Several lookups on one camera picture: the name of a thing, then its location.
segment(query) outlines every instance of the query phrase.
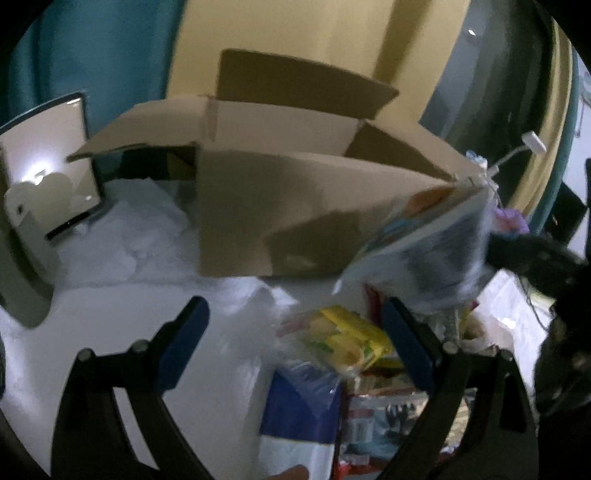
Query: snack package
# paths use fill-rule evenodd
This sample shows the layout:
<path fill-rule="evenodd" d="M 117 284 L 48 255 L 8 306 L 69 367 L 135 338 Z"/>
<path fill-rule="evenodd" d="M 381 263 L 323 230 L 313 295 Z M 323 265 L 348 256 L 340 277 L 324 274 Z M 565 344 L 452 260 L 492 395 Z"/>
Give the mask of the snack package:
<path fill-rule="evenodd" d="M 340 306 L 290 317 L 277 337 L 279 372 L 315 414 L 331 405 L 341 379 L 356 377 L 394 351 L 383 330 Z"/>
<path fill-rule="evenodd" d="M 340 388 L 328 409 L 314 415 L 301 395 L 275 372 L 260 429 L 252 480 L 304 465 L 310 479 L 329 480 L 340 417 Z"/>
<path fill-rule="evenodd" d="M 376 478 L 396 455 L 428 402 L 405 373 L 382 377 L 366 373 L 349 380 L 346 412 L 341 421 L 339 451 L 333 480 L 364 475 Z M 469 409 L 462 401 L 441 451 L 441 460 L 453 453 L 467 427 Z"/>
<path fill-rule="evenodd" d="M 416 313 L 456 308 L 478 294 L 493 206 L 486 186 L 417 193 L 394 206 L 343 278 L 399 297 Z"/>

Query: yellow wall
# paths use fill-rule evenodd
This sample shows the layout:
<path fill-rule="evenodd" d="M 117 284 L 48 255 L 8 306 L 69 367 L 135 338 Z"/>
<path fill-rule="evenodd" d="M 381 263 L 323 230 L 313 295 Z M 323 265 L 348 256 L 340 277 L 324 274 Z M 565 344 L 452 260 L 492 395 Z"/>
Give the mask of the yellow wall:
<path fill-rule="evenodd" d="M 224 48 L 323 61 L 401 90 L 420 118 L 456 42 L 470 0 L 188 0 L 168 95 L 214 94 Z"/>

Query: cardboard box flap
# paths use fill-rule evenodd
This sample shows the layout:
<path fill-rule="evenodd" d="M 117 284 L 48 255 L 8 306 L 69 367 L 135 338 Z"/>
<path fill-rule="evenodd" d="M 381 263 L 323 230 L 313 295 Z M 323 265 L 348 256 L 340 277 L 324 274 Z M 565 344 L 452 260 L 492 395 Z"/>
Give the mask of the cardboard box flap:
<path fill-rule="evenodd" d="M 211 140 L 207 97 L 176 97 L 139 103 L 92 136 L 68 157 L 142 147 L 182 147 Z"/>
<path fill-rule="evenodd" d="M 331 113 L 277 105 L 216 102 L 217 150 L 344 155 L 359 120 Z"/>
<path fill-rule="evenodd" d="M 443 184 L 329 155 L 202 151 L 200 274 L 338 273 L 400 197 Z"/>
<path fill-rule="evenodd" d="M 448 143 L 418 123 L 404 119 L 390 120 L 387 125 L 366 122 L 346 156 L 407 168 L 447 181 L 482 173 L 480 167 Z"/>
<path fill-rule="evenodd" d="M 220 58 L 216 97 L 372 119 L 397 94 L 387 83 L 324 63 L 228 49 Z"/>

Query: yellow package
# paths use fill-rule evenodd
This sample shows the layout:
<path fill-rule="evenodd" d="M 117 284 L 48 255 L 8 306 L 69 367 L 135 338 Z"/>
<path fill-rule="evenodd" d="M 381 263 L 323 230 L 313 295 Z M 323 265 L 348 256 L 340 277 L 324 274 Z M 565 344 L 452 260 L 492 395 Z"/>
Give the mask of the yellow package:
<path fill-rule="evenodd" d="M 309 317 L 301 340 L 345 376 L 354 376 L 394 351 L 386 333 L 341 306 L 327 307 Z"/>

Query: purple item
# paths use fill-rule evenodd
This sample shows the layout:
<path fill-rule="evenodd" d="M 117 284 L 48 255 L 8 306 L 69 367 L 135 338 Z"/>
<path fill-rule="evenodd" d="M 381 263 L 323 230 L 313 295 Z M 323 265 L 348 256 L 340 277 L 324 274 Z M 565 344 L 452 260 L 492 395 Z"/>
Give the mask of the purple item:
<path fill-rule="evenodd" d="M 514 208 L 495 209 L 495 230 L 498 233 L 518 233 L 524 235 L 530 232 L 530 227 L 519 210 Z"/>

